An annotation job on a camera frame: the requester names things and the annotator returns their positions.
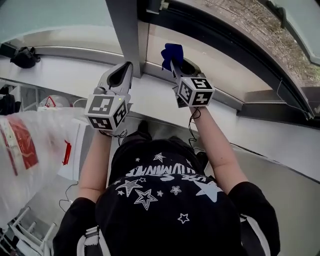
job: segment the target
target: plastic bag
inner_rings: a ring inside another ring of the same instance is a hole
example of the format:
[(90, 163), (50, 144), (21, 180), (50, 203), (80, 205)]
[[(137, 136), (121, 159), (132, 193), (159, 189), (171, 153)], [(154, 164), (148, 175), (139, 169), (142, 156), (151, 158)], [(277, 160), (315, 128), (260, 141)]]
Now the plastic bag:
[(26, 111), (0, 118), (0, 227), (51, 182), (62, 166), (67, 129), (82, 108)]

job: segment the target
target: person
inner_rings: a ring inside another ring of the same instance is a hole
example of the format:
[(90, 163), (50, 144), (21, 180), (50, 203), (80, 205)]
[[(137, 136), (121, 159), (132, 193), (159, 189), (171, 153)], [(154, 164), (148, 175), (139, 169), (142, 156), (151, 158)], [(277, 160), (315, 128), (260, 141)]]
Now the person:
[(264, 238), (263, 255), (278, 255), (274, 208), (247, 180), (208, 109), (190, 110), (218, 186), (203, 175), (191, 147), (177, 137), (152, 140), (144, 121), (115, 152), (106, 188), (112, 138), (97, 131), (78, 198), (53, 240), (55, 256), (77, 255), (80, 238), (96, 226), (112, 256), (248, 255), (243, 244), (252, 241), (242, 237), (241, 226), (246, 217), (262, 231), (254, 238)]

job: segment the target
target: shoe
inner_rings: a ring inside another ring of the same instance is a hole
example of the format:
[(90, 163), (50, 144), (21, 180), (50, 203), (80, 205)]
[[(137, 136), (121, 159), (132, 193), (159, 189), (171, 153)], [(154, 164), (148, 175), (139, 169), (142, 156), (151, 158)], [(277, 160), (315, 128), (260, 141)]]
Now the shoe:
[(209, 162), (207, 153), (204, 151), (199, 151), (196, 155), (196, 158), (198, 159), (200, 166), (201, 166), (201, 171), (205, 171), (207, 164)]
[(139, 132), (144, 133), (144, 134), (148, 134), (149, 133), (149, 125), (148, 122), (146, 120), (142, 120), (139, 125), (138, 125), (138, 129)]

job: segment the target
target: wire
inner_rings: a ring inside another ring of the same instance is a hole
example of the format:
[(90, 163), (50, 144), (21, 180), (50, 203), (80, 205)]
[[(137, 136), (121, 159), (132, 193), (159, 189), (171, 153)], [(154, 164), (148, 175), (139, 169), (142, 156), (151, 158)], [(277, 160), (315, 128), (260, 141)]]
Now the wire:
[(112, 93), (114, 93), (114, 95), (120, 95), (119, 93), (117, 93), (117, 92), (115, 92), (115, 91), (113, 91), (113, 90), (106, 90), (107, 92), (112, 92)]
[(127, 135), (128, 135), (128, 131), (127, 129), (124, 129), (120, 134), (118, 135), (115, 135), (115, 134), (110, 134), (110, 133), (107, 133), (103, 130), (99, 130), (99, 132), (102, 134), (102, 135), (106, 135), (106, 136), (109, 136), (109, 137), (113, 137), (113, 138), (118, 138), (118, 145), (120, 146), (120, 139), (124, 139)]
[(286, 105), (288, 105), (289, 107), (295, 108), (295, 109), (297, 109), (297, 110), (301, 110), (302, 112), (305, 112), (305, 113), (309, 114), (309, 112), (304, 111), (303, 109), (301, 109), (301, 108), (299, 108), (299, 107), (289, 105), (287, 102), (285, 102), (285, 101), (280, 97), (280, 95), (278, 94), (278, 91), (279, 91), (279, 88), (280, 88), (281, 83), (282, 83), (282, 78), (281, 78), (281, 80), (280, 80), (278, 89), (276, 90), (276, 95), (278, 95), (278, 97), (280, 98), (280, 100), (282, 100), (282, 101), (283, 101)]
[(78, 102), (78, 101), (88, 101), (86, 98), (79, 98), (77, 99), (74, 103), (73, 103), (73, 107), (75, 107), (75, 104)]
[(68, 191), (72, 186), (77, 186), (78, 184), (79, 184), (79, 182), (77, 181), (76, 184), (71, 184), (71, 185), (66, 189), (66, 191), (65, 191), (65, 197), (66, 197), (67, 200), (65, 200), (65, 199), (60, 199), (60, 200), (59, 200), (59, 206), (60, 206), (60, 208), (62, 209), (62, 211), (66, 212), (66, 211), (61, 207), (61, 204), (60, 204), (60, 203), (61, 203), (62, 201), (64, 201), (64, 202), (70, 202), (69, 197), (68, 197), (68, 195), (67, 195), (67, 191)]
[(199, 108), (196, 107), (196, 108), (195, 108), (195, 111), (194, 111), (193, 114), (190, 116), (189, 125), (188, 125), (189, 132), (190, 132), (190, 134), (191, 134), (191, 136), (192, 136), (192, 138), (189, 139), (189, 145), (190, 145), (190, 147), (191, 147), (193, 150), (195, 150), (195, 149), (194, 149), (194, 147), (192, 146), (191, 142), (196, 142), (197, 139), (196, 139), (196, 137), (195, 137), (195, 135), (194, 135), (194, 133), (193, 133), (193, 131), (192, 131), (192, 129), (191, 129), (191, 121), (192, 121), (192, 119), (195, 120), (195, 119), (198, 119), (198, 118), (200, 118), (200, 117), (201, 117), (201, 112), (200, 112)]

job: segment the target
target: blue cloth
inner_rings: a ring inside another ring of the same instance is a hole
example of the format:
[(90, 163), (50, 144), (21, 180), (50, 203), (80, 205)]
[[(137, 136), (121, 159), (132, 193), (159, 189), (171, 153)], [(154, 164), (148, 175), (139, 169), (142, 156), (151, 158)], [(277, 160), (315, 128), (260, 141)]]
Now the blue cloth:
[(170, 65), (172, 59), (176, 60), (180, 65), (182, 65), (184, 60), (184, 50), (181, 44), (166, 43), (164, 50), (161, 51), (161, 55), (163, 57), (162, 69), (169, 71), (172, 71)]

